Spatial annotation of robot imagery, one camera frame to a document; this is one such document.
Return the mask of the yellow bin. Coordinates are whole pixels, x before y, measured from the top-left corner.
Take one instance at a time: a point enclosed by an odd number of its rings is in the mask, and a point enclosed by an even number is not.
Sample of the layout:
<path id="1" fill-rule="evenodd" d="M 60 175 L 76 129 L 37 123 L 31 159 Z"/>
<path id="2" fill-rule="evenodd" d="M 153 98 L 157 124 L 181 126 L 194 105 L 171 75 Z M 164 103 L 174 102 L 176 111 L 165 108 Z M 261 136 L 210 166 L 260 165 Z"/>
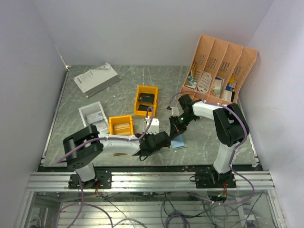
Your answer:
<path id="1" fill-rule="evenodd" d="M 148 107 L 153 108 L 153 114 L 148 112 L 149 116 L 155 117 L 159 89 L 156 86 L 139 85 L 137 87 L 135 102 L 134 102 L 134 115 L 146 116 Z"/>
<path id="2" fill-rule="evenodd" d="M 133 135 L 133 118 L 131 115 L 112 116 L 109 118 L 109 129 L 112 135 Z"/>

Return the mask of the black cards stack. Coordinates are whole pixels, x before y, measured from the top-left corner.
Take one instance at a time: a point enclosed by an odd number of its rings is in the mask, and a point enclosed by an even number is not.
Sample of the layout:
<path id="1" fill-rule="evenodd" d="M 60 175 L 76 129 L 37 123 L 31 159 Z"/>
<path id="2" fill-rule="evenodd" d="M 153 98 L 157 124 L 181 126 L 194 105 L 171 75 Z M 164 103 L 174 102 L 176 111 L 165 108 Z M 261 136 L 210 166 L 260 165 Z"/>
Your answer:
<path id="1" fill-rule="evenodd" d="M 140 93 L 139 98 L 138 98 L 138 111 L 146 111 L 148 107 L 153 106 L 155 99 L 154 94 L 149 94 L 149 93 Z"/>

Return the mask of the white bin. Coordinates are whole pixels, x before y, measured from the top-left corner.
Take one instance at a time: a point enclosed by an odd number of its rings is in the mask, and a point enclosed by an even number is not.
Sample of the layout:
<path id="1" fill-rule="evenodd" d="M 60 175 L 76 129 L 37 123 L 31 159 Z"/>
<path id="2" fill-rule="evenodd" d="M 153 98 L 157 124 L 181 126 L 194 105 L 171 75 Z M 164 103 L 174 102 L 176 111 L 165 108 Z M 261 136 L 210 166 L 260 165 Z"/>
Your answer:
<path id="1" fill-rule="evenodd" d="M 109 122 L 100 102 L 95 102 L 79 109 L 84 127 L 95 125 L 99 132 L 109 133 Z"/>

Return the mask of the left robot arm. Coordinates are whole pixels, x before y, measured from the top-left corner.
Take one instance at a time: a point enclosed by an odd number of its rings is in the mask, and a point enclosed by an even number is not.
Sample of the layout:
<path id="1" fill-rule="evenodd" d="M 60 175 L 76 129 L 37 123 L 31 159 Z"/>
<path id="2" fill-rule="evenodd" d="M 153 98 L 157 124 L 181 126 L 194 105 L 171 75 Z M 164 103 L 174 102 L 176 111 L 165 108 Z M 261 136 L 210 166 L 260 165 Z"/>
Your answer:
<path id="1" fill-rule="evenodd" d="M 100 154 L 122 154 L 138 156 L 141 161 L 164 147 L 171 140 L 166 132 L 157 134 L 135 134 L 129 136 L 110 135 L 99 132 L 94 125 L 87 126 L 63 140 L 65 155 L 58 163 L 65 162 L 74 171 L 70 176 L 69 188 L 85 189 L 111 187 L 111 175 L 96 171 L 93 160 Z"/>

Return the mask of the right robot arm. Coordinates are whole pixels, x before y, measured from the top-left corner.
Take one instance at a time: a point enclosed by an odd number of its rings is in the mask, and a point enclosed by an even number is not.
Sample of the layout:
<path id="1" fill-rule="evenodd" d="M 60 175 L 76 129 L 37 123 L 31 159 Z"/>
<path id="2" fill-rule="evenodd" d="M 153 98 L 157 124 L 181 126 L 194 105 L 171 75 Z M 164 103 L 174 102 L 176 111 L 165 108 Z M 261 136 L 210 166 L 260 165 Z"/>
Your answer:
<path id="1" fill-rule="evenodd" d="M 234 178 L 231 168 L 235 153 L 249 135 L 249 126 L 242 111 L 236 103 L 223 105 L 205 99 L 193 101 L 188 94 L 180 96 L 179 104 L 183 110 L 182 114 L 179 114 L 178 108 L 171 107 L 170 104 L 167 106 L 167 109 L 171 110 L 171 139 L 183 134 L 189 123 L 200 117 L 214 121 L 217 138 L 220 141 L 218 154 L 210 170 L 198 179 L 220 188 L 229 179 Z"/>

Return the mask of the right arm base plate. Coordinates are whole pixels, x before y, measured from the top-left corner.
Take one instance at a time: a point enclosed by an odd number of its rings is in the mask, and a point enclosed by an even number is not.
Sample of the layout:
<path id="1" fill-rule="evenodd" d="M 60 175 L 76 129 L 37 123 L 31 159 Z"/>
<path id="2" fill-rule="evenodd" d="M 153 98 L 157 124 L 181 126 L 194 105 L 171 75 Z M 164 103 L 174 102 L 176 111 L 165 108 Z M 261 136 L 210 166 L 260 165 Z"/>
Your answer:
<path id="1" fill-rule="evenodd" d="M 235 176 L 231 172 L 218 174 L 217 172 L 195 173 L 189 178 L 197 189 L 235 188 Z"/>

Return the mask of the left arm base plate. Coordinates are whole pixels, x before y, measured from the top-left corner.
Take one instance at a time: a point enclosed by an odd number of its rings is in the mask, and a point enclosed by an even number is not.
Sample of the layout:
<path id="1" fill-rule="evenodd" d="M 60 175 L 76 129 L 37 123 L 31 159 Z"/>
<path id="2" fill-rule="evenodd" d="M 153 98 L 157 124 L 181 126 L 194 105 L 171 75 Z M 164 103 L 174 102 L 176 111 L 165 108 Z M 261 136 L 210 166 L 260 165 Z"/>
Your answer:
<path id="1" fill-rule="evenodd" d="M 82 182 L 83 189 L 110 189 L 112 185 L 112 174 L 108 171 L 97 171 L 92 180 Z M 72 174 L 68 181 L 69 189 L 80 189 L 80 180 L 77 174 Z"/>

